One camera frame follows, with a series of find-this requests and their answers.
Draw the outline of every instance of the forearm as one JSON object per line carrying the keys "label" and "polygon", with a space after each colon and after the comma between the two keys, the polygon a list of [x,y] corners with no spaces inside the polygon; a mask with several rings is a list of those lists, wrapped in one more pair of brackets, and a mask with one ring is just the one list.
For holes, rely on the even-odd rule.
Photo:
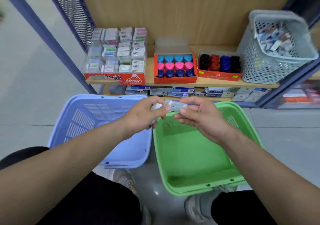
{"label": "forearm", "polygon": [[114,121],[1,170],[0,224],[37,223],[127,137]]}
{"label": "forearm", "polygon": [[318,187],[238,130],[223,148],[278,225],[320,224]]}

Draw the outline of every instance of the display rack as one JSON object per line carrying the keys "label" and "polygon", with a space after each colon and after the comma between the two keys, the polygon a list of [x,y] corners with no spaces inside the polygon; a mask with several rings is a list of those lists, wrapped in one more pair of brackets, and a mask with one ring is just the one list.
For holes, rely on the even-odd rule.
{"label": "display rack", "polygon": [[[91,94],[97,94],[90,84],[110,86],[117,84],[114,80],[85,81],[76,65],[54,39],[50,31],[41,22],[25,0],[10,0],[28,23],[35,29],[46,44],[64,63],[67,69]],[[150,32],[147,48],[148,62],[146,66],[146,85],[155,85],[153,79],[154,40],[161,36],[183,36],[190,39],[190,48],[198,57],[200,50],[233,51],[243,35],[248,24],[248,12],[252,9],[285,9],[293,10],[299,0],[53,0],[61,12],[74,36],[82,45],[84,51],[88,46],[88,35],[92,28],[110,27],[147,27]],[[302,12],[299,4],[298,14]],[[318,15],[308,15],[312,25],[315,25]],[[207,79],[198,77],[196,84],[200,87],[256,87],[273,89],[256,103],[236,102],[242,107],[274,108],[274,103],[294,85],[308,77],[319,79],[319,60],[315,60],[299,68],[277,84],[247,83],[240,79],[238,82]],[[110,94],[108,88],[102,87],[99,94]],[[228,98],[210,98],[211,101],[226,101]]]}

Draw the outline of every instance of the right hand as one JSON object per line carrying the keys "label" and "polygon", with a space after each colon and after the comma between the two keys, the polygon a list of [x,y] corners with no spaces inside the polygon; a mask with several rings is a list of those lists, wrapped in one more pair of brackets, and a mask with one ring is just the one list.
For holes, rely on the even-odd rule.
{"label": "right hand", "polygon": [[223,145],[238,133],[238,130],[229,125],[210,100],[188,97],[181,99],[179,102],[194,105],[188,105],[187,108],[180,109],[180,113],[173,117],[182,124],[194,126],[210,141]]}

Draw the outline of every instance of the wooden shelf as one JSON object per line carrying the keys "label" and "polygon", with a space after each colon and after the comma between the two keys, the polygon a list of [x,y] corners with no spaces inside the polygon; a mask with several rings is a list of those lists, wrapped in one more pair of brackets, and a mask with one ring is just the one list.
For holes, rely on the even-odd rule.
{"label": "wooden shelf", "polygon": [[[154,85],[161,85],[161,84],[155,84],[154,82],[154,76],[153,76],[153,70],[154,70],[154,58],[150,57],[147,60],[146,63],[146,85],[154,86]],[[112,85],[112,84],[118,84],[117,81],[112,79],[102,79],[102,80],[92,80],[87,79],[86,82],[88,84],[98,84],[98,85]],[[250,83],[245,82],[242,79],[239,79],[239,81],[226,81],[226,80],[219,80],[219,79],[211,79],[211,78],[203,78],[198,77],[196,83],[190,83],[190,84],[168,84],[170,86],[193,86],[193,87],[230,87],[230,88],[268,88],[268,89],[276,89],[280,86],[279,83],[276,84],[260,84],[260,83]]]}
{"label": "wooden shelf", "polygon": [[309,78],[309,80],[320,80],[320,71],[316,72]]}
{"label": "wooden shelf", "polygon": [[[113,94],[109,92],[108,88],[104,88],[103,90],[103,95],[106,96],[119,96],[119,94]],[[171,97],[171,96],[164,96],[164,97],[160,97],[164,100],[180,100],[181,98],[177,98],[177,97]],[[210,100],[210,101],[234,101],[231,98],[213,98],[213,97],[203,97],[204,99]]]}

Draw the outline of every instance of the green basket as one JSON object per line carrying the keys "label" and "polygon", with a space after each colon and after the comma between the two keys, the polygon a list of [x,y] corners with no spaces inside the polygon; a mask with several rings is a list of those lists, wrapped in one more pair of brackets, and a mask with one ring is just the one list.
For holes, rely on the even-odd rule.
{"label": "green basket", "polygon": [[[216,103],[223,117],[262,147],[254,127],[240,106],[233,102]],[[180,124],[167,114],[153,130],[158,166],[165,188],[175,196],[190,196],[219,185],[238,185],[245,179],[217,144],[196,128]]]}

